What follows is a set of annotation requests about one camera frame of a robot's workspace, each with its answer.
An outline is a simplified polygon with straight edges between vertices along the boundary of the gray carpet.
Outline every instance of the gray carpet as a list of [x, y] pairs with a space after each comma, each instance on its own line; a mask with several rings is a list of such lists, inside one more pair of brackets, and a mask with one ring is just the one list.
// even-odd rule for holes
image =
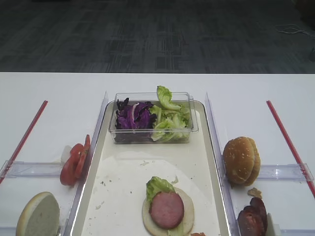
[[0, 0], [0, 71], [315, 73], [290, 0]]

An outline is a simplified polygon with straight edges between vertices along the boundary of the white tabletop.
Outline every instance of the white tabletop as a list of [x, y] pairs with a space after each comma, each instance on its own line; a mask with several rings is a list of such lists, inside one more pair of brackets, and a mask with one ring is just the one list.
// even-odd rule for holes
[[266, 104], [271, 100], [315, 175], [315, 75], [0, 73], [0, 165], [45, 99], [48, 105], [18, 161], [57, 161], [65, 145], [92, 135], [105, 91], [111, 101], [118, 92], [154, 92], [157, 85], [187, 91], [203, 103], [208, 93], [221, 147], [250, 136], [262, 164], [296, 163]]

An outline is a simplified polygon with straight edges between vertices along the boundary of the plastic food container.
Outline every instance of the plastic food container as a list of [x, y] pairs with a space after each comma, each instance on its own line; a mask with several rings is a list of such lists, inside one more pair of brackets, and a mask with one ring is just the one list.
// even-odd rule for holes
[[[196, 111], [193, 103], [193, 97], [187, 92], [173, 92], [172, 102], [184, 105], [190, 110], [189, 123], [186, 128], [180, 129], [117, 129], [116, 128], [116, 111], [118, 110], [118, 101], [124, 101], [129, 98], [128, 105], [134, 105], [138, 102], [152, 102], [154, 105], [162, 107], [158, 101], [157, 93], [117, 93], [115, 96], [115, 103], [112, 111], [112, 116], [109, 124], [109, 132], [116, 144], [135, 144], [135, 143], [188, 143], [191, 132], [198, 131], [198, 124], [196, 118]], [[169, 135], [169, 140], [153, 141], [151, 136], [155, 133], [164, 133]]]

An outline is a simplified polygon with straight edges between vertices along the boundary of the red straw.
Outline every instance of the red straw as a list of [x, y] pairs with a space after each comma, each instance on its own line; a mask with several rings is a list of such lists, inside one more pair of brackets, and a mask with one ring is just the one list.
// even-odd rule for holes
[[[274, 106], [272, 105], [271, 101], [267, 101], [267, 105], [268, 105], [272, 115], [274, 116], [274, 118], [275, 118], [275, 120], [276, 120], [276, 122], [277, 122], [277, 124], [278, 124], [278, 126], [279, 126], [279, 128], [280, 128], [280, 130], [281, 130], [281, 132], [282, 132], [282, 134], [283, 134], [283, 136], [285, 138], [285, 140], [286, 140], [286, 143], [288, 144], [288, 146], [289, 146], [289, 148], [290, 148], [290, 150], [291, 150], [291, 152], [292, 152], [292, 154], [293, 154], [293, 156], [294, 156], [294, 158], [296, 160], [296, 163], [297, 164], [303, 164], [302, 159], [300, 158], [300, 155], [297, 153], [297, 150], [295, 149], [295, 147], [293, 145], [293, 142], [291, 141], [289, 135], [287, 134], [287, 132], [286, 132], [286, 130], [284, 128], [284, 125], [282, 124], [282, 122], [281, 122], [281, 120], [280, 120], [280, 118], [279, 118], [279, 116], [278, 116]], [[303, 175], [305, 176], [305, 178], [307, 180], [307, 184], [308, 184], [308, 186], [309, 186], [309, 188], [310, 188], [310, 190], [311, 190], [311, 192], [312, 192], [312, 194], [313, 194], [313, 196], [315, 198], [315, 186], [314, 186], [314, 183], [313, 183], [313, 181], [309, 181], [308, 180], [308, 179], [310, 179], [309, 173], [303, 167], [301, 169], [302, 169]]]
[[24, 136], [22, 137], [21, 141], [19, 142], [18, 146], [16, 147], [14, 153], [12, 154], [10, 160], [8, 161], [7, 166], [5, 167], [5, 170], [3, 171], [2, 177], [0, 177], [0, 183], [2, 183], [2, 181], [5, 178], [5, 175], [7, 174], [7, 172], [10, 170], [10, 167], [12, 166], [14, 160], [16, 159], [17, 155], [19, 154], [19, 152], [21, 151], [26, 139], [28, 138], [28, 136], [30, 135], [32, 129], [34, 128], [36, 122], [38, 121], [40, 115], [43, 113], [46, 105], [47, 105], [48, 101], [44, 101], [43, 104], [41, 104], [38, 112], [36, 113], [36, 116], [34, 117], [33, 121], [31, 122], [31, 124], [29, 125], [27, 131], [25, 132]]

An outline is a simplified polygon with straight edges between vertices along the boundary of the purple cabbage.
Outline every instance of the purple cabbage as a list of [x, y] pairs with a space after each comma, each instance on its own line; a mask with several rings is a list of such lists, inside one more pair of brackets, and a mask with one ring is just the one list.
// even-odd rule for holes
[[152, 129], [156, 121], [156, 114], [150, 114], [149, 108], [153, 107], [151, 102], [138, 102], [128, 105], [129, 98], [124, 101], [117, 101], [116, 111], [117, 129]]

